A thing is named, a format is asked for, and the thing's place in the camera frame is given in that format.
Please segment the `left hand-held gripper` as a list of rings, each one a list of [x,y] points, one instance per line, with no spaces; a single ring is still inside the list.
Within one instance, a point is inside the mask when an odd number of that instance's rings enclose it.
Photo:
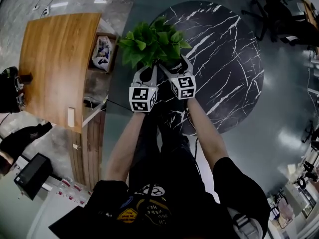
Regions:
[[[129,87],[129,103],[133,112],[149,113],[157,100],[157,65],[152,68],[149,85],[142,84],[143,82],[140,78],[141,73],[148,68],[148,66],[144,66],[139,69],[134,74],[133,83]]]

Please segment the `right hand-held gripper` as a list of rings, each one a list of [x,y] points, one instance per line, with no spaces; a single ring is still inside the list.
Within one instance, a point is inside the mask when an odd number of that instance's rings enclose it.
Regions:
[[[162,64],[159,64],[161,70],[170,79],[171,90],[179,100],[190,99],[195,97],[196,81],[193,76],[193,65],[181,54],[183,75],[173,74]]]

